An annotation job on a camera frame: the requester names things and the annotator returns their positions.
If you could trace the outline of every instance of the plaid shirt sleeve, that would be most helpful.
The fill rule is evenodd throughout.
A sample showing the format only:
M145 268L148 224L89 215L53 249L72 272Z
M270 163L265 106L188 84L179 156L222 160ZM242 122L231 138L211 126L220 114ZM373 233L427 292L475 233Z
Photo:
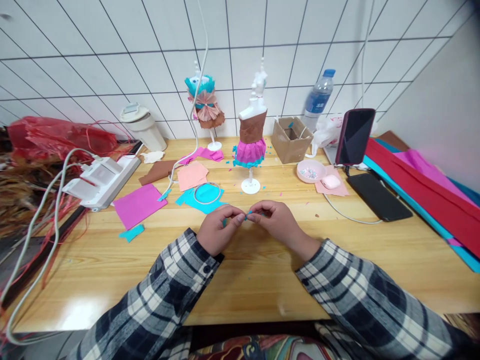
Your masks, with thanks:
M182 324L222 260L223 255L211 257L187 229L101 316L68 360L187 359L191 333Z
M381 268L329 239L296 275L336 322L317 329L340 359L447 359L472 346Z

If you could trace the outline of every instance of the white wall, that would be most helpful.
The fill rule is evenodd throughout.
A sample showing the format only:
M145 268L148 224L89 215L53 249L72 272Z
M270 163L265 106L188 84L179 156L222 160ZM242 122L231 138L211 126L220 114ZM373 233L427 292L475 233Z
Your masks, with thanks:
M473 15L378 122L480 192L480 21Z
M359 103L372 0L201 4L211 49L205 71L226 117L218 136L238 135L236 118L248 106L262 55L265 135L273 116L302 114L323 69L337 70L323 116ZM471 11L465 0L376 0L364 105L383 114ZM118 123L122 107L139 102L165 137L194 136L184 79L205 47L197 0L1 0L0 14L0 125L29 115ZM100 126L123 136L112 124Z

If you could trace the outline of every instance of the person's left hand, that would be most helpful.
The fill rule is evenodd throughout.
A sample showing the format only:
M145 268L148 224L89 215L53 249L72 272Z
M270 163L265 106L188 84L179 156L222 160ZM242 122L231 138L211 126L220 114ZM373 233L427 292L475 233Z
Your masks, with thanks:
M206 216L196 239L211 256L215 257L225 249L235 230L245 221L245 216L238 207L222 205ZM231 220L224 227L223 222L226 218Z

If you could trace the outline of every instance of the black phone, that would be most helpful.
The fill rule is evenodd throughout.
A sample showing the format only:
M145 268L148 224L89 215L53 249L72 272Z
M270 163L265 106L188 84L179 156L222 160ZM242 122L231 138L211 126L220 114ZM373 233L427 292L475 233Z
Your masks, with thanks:
M379 219L390 222L413 216L412 212L372 174L350 176L346 181Z
M374 119L375 109L372 108L352 109L345 113L338 139L336 164L350 166L364 161Z

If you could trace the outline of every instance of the pink paper bow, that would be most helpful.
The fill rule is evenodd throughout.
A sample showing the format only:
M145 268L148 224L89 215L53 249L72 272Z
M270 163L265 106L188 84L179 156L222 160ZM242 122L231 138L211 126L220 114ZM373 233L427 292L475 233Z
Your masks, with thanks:
M188 100L191 103L194 101L194 97L191 93L188 93L190 96ZM198 119L201 121L210 121L216 119L217 116L220 114L220 108L217 104L217 97L215 96L215 90L212 92L207 92L206 90L202 90L201 93L198 94L196 97L197 104L203 104L203 107L198 110Z

